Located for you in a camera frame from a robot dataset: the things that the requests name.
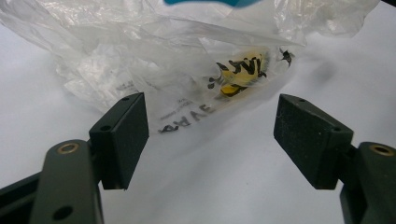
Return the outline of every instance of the mounting hole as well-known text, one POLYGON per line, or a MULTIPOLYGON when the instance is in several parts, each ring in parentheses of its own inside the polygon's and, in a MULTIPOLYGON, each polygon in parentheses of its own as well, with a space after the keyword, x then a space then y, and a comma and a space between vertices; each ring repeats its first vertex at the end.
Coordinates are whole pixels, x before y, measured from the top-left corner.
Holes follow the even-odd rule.
POLYGON ((64 220, 73 213, 73 208, 71 206, 63 206, 53 213, 52 218, 56 221, 64 220))
POLYGON ((58 148, 58 153, 59 154, 68 154, 76 151, 78 149, 78 144, 77 143, 67 143, 64 144, 63 146, 58 148))
POLYGON ((373 152, 375 152, 381 156, 394 156, 395 155, 393 150, 388 147, 383 147, 383 146, 379 146, 379 145, 371 145, 370 149, 373 152))
POLYGON ((108 130, 110 130, 110 126, 108 126, 108 125, 106 125, 106 126, 103 126, 102 128, 100 128, 100 131, 108 131, 108 130))

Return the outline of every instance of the white table surface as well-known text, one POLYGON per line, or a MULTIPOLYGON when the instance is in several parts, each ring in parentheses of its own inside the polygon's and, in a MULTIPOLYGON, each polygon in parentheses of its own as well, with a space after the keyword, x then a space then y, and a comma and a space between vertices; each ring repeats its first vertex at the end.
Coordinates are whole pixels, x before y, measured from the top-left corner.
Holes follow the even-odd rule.
MULTIPOLYGON (((40 171, 46 151, 88 140, 102 116, 63 87, 48 52, 0 26, 0 188, 40 171)), ((396 147, 396 8, 380 3, 353 38, 308 36, 285 76, 250 102, 179 133, 154 134, 127 191, 102 190, 106 223, 343 223, 334 191, 314 190, 273 137, 280 93, 396 147)))

